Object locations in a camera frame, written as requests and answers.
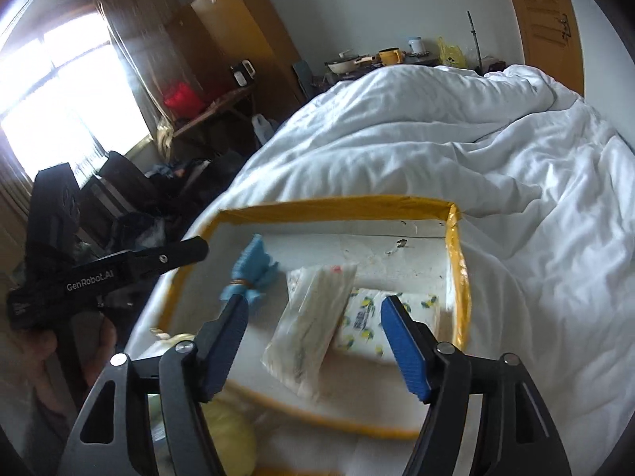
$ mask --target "window pane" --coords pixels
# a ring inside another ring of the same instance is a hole
[[[59,71],[64,94],[106,150],[125,154],[148,135],[148,128],[111,45]]]
[[[97,12],[75,18],[44,34],[44,46],[55,66],[109,40],[106,22]]]
[[[0,113],[17,102],[52,68],[46,50],[37,39],[0,58]]]
[[[26,173],[69,162],[77,182],[90,177],[102,154],[79,117],[65,102],[58,79],[46,82],[2,120],[2,128]]]

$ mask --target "tissue packet with lemon pattern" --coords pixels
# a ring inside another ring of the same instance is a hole
[[[439,322],[439,297],[353,288],[342,321],[333,337],[333,348],[382,363],[396,363],[382,329],[381,306],[388,295],[396,295],[415,322],[427,324],[436,334]]]

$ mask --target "red bag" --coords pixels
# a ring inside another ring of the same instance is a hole
[[[185,82],[177,82],[163,96],[163,103],[177,118],[191,120],[203,112],[207,105]]]

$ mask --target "white duvet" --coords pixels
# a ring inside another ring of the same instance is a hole
[[[635,409],[634,186],[635,158],[615,129],[541,71],[395,66],[304,106],[197,224],[220,208],[330,195],[456,202],[474,303],[468,352],[523,359],[573,474],[590,475]],[[147,346],[168,284],[131,354]],[[393,456],[391,474],[407,455]],[[468,472],[461,458],[456,473]]]

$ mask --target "black and white kettle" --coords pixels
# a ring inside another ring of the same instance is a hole
[[[256,70],[248,59],[232,66],[232,74],[240,87],[253,84],[256,79]]]

